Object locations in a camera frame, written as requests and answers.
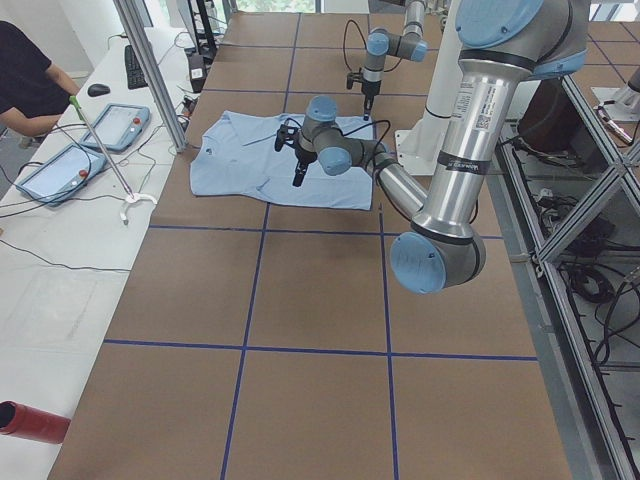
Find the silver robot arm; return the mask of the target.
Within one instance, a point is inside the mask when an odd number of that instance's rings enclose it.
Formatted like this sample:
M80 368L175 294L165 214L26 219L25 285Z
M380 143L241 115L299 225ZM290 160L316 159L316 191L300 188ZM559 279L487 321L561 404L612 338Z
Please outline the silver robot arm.
M424 189L374 140L348 138L327 96L309 103L300 128L282 126L275 149L297 158L293 186L318 162L336 176L352 167L371 175L411 222L391 247L406 289L428 294L475 278L486 250L471 214L517 86L579 70L586 57L587 1L464 1L451 21L462 43L462 78L430 187Z
M388 57L422 62L428 51L424 40L424 19L428 2L422 0L405 2L405 21L401 34L384 28L372 30L366 40L364 65L353 80L361 84L364 95L363 119L371 115L375 97L380 93L385 63Z

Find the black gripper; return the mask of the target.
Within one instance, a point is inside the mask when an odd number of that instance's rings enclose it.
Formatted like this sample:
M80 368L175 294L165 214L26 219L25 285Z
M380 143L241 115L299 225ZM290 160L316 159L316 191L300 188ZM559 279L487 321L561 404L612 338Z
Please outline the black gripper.
M304 181L308 166L317 160L317 154L314 151L306 149L301 141L303 137L300 134L294 135L293 149L297 159L294 179L292 185L300 187Z
M363 119L365 121L368 121L371 117L371 110L372 105L374 104L375 97L380 93L380 82L363 80L361 85L361 92L364 95Z

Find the second robot base background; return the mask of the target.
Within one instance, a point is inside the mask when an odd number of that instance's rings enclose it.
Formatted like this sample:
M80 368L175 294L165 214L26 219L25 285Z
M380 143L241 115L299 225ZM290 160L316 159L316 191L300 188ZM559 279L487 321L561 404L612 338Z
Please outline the second robot base background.
M619 88L592 87L598 103L596 111L607 120L633 122L639 120L639 69Z

